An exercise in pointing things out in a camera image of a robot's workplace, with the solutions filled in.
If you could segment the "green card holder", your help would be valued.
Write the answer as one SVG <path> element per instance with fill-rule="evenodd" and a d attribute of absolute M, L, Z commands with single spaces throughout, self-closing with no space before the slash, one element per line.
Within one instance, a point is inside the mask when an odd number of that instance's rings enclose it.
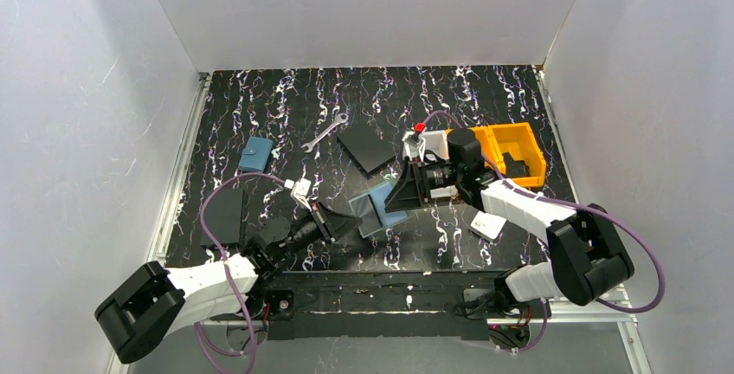
<path fill-rule="evenodd" d="M 372 198 L 372 201 L 374 202 L 377 214 L 380 218 L 380 221 L 382 223 L 382 227 L 378 230 L 383 230 L 387 228 L 395 227 L 397 224 L 400 224 L 402 222 L 405 222 L 409 219 L 409 215 L 406 211 L 397 211 L 393 213 L 387 213 L 385 211 L 385 198 L 389 195 L 390 191 L 393 188 L 393 183 L 390 181 L 384 181 L 381 184 L 371 188 L 370 190 L 366 191 L 363 194 L 369 194 Z"/>

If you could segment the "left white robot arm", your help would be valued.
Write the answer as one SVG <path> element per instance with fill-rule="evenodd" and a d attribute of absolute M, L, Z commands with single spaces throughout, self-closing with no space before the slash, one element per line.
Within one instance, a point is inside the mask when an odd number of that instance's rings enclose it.
<path fill-rule="evenodd" d="M 137 362 L 179 329 L 240 312 L 242 303 L 285 272 L 300 250 L 336 242 L 362 222 L 315 202 L 297 220 L 268 220 L 240 253 L 225 260 L 191 268 L 149 261 L 101 302 L 94 318 L 120 363 Z"/>

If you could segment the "dark grey credit card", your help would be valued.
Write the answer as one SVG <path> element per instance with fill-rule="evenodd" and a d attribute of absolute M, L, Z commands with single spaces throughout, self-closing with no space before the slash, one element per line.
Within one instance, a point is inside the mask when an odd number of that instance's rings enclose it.
<path fill-rule="evenodd" d="M 358 232 L 362 238 L 367 238 L 382 227 L 376 206 L 369 194 L 352 198 L 349 205 L 352 214 L 362 220 L 358 226 Z"/>

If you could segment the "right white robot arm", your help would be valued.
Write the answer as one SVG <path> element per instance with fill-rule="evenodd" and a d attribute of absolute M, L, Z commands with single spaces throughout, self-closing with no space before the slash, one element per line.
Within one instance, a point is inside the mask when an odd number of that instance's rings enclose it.
<path fill-rule="evenodd" d="M 385 199 L 387 212 L 457 197 L 547 245 L 547 262 L 514 268 L 495 279 L 486 296 L 490 304 L 510 309 L 532 300 L 566 298 L 585 306 L 634 275 L 634 264 L 600 207 L 565 205 L 503 177 L 486 161 L 471 129 L 443 132 L 444 154 L 429 150 L 426 136 L 421 125 L 404 133 L 402 173 Z"/>

